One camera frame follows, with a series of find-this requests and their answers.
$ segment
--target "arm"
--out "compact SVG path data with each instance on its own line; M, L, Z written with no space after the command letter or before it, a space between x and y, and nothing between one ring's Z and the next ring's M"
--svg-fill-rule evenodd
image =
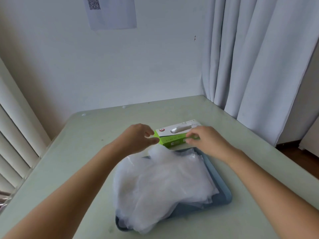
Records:
M35 207L3 239L71 239L115 165L124 157L158 143L158 138L145 137L153 134L147 125L130 126Z
M199 126L187 143L226 164L237 174L281 238L318 238L319 211L230 145L214 128Z

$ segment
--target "plastic tray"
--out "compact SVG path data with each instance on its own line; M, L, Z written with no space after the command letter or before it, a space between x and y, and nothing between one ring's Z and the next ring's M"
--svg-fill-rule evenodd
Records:
M184 152L188 149L189 148L181 149L181 150L177 150L176 152ZM198 148L194 148L194 150L197 154L199 154L203 157L205 165L208 169L208 172L209 172L210 176L212 177L216 187L218 188L219 193L216 195L213 195L212 202L210 204L204 204L203 208L198 208L198 207L195 207L192 205L186 205L186 204L179 203L176 206L176 208L173 210L171 215L169 217L163 219L162 221L165 221L165 220L168 220L171 218L183 217L183 216L189 215L191 213L200 212L203 210L208 210L208 209L211 209L211 208L216 207L216 206L227 205L233 199L232 193L230 192L229 188L227 187L227 185L225 184L225 182L223 181L223 179L221 178L221 176L219 175L219 173L217 172L217 170L215 169L215 167L213 166L213 164L209 160L208 156L205 153L203 153L201 150L199 150ZM133 230L133 229L128 229L126 227L121 227L119 225L119 218L117 216L115 217L115 223L116 223L117 228L120 231L126 232L126 231Z

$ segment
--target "table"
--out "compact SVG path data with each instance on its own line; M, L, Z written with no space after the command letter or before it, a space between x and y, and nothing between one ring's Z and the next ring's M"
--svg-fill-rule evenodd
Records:
M262 168L319 208L319 181L315 177L205 97L191 96L72 115L1 214L0 238L129 125L145 123L157 129L191 119L213 126ZM229 186L232 203L160 223L144 238L277 238L235 173L214 158L212 163ZM112 177L113 172L94 199L74 238L141 238L138 233L124 233L116 228Z

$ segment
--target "qr code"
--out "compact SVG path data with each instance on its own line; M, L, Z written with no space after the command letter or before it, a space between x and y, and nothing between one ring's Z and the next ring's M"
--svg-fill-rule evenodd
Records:
M100 10L99 0L87 0L89 2L90 10Z

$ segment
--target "wall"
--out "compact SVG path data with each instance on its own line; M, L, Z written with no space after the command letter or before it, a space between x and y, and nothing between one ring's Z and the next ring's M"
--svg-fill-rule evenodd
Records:
M0 56L52 138L77 111L202 94L206 3L135 0L137 29L94 32L83 0L0 0Z
M277 144L303 138L319 116L319 45L314 50Z

